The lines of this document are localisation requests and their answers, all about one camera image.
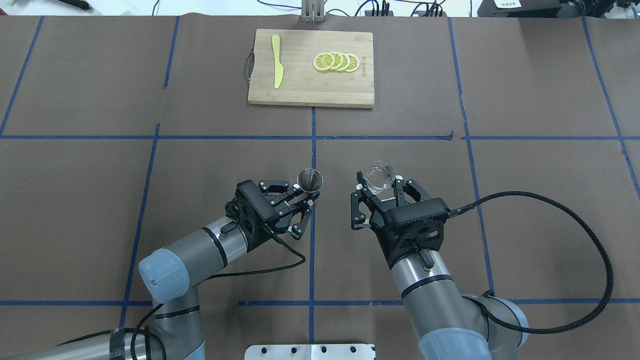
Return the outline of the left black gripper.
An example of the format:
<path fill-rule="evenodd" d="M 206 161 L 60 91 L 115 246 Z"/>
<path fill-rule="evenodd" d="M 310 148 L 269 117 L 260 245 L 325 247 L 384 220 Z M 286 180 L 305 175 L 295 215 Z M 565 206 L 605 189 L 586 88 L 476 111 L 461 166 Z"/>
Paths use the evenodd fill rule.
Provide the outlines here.
<path fill-rule="evenodd" d="M 233 199 L 225 205 L 225 214 L 242 230 L 248 252 L 272 239 L 273 231 L 300 240 L 320 197 L 308 194 L 294 203 L 292 200 L 300 195 L 301 188 L 285 180 L 259 180 L 258 186 L 253 180 L 245 180 L 237 184 Z"/>

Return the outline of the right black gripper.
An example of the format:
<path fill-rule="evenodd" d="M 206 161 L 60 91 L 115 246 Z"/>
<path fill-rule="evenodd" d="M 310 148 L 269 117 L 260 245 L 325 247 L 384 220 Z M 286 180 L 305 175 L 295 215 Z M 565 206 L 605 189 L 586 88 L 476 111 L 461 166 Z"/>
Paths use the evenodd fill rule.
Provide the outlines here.
<path fill-rule="evenodd" d="M 372 228 L 389 269 L 419 251 L 441 250 L 449 212 L 442 198 L 432 198 L 413 178 L 395 176 L 396 207 L 383 212 L 383 202 L 370 190 L 361 171 L 356 181 L 350 195 L 350 228 Z M 414 203 L 407 203 L 407 198 Z"/>

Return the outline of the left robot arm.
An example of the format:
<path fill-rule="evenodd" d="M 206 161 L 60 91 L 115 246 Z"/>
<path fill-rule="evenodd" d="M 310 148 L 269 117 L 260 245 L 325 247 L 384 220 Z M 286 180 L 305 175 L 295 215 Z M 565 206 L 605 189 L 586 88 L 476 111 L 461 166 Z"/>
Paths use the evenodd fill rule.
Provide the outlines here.
<path fill-rule="evenodd" d="M 306 257 L 281 235 L 306 231 L 322 180 L 245 180 L 237 184 L 225 215 L 141 260 L 138 270 L 153 307 L 133 327 L 90 333 L 57 346 L 20 355 L 21 360 L 203 360 L 198 287 L 224 278 L 223 269 L 274 240 Z"/>

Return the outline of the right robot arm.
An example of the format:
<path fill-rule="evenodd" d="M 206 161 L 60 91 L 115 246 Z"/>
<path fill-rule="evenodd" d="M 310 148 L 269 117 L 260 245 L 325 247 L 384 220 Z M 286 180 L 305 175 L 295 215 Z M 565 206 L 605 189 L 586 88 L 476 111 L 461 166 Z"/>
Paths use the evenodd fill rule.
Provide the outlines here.
<path fill-rule="evenodd" d="M 393 196 L 385 200 L 361 171 L 356 181 L 350 227 L 375 234 L 423 357 L 516 360 L 528 319 L 512 301 L 460 292 L 440 253 L 448 205 L 411 178 L 391 177 Z"/>

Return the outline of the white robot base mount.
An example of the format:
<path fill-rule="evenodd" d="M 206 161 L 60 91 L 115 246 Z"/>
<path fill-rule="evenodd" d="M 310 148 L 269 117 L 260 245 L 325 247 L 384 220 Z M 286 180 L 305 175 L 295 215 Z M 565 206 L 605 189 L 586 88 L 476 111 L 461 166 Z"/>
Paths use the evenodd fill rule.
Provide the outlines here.
<path fill-rule="evenodd" d="M 248 347 L 245 360 L 376 360 L 374 344 L 258 344 Z"/>

